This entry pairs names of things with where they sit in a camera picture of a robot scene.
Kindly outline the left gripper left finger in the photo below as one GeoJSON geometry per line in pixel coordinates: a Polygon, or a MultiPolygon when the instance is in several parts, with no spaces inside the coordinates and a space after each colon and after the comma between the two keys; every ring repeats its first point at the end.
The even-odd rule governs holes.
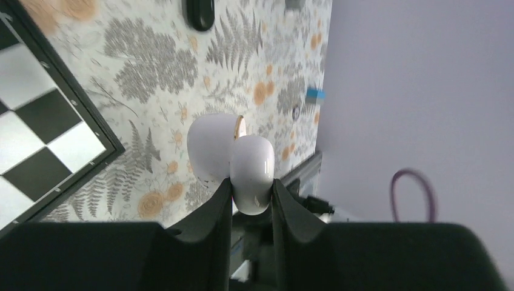
{"type": "Polygon", "coordinates": [[[224,179],[212,197],[167,228],[169,290],[228,290],[232,185],[224,179]]]}

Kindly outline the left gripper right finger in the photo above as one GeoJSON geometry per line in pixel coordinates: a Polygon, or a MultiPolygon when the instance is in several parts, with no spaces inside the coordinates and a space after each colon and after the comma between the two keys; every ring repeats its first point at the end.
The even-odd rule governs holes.
{"type": "Polygon", "coordinates": [[[272,224],[279,290],[361,290],[350,241],[362,226],[325,223],[310,213],[275,179],[272,224]]]}

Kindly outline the white earbud case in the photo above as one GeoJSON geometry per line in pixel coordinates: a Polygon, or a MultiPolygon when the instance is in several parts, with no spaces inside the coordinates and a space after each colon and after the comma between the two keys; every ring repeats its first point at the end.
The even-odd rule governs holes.
{"type": "Polygon", "coordinates": [[[242,115],[198,117],[187,134],[187,151],[193,173],[205,188],[215,191],[229,179],[239,212],[253,216],[267,210],[275,178],[275,151],[268,139],[247,133],[242,115]]]}

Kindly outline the black earbud charging case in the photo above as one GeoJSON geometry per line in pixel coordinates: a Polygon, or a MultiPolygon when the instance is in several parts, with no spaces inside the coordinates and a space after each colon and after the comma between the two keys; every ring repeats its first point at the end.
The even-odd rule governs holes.
{"type": "Polygon", "coordinates": [[[199,32],[209,31],[215,23],[214,0],[185,0],[183,5],[189,26],[199,32]]]}

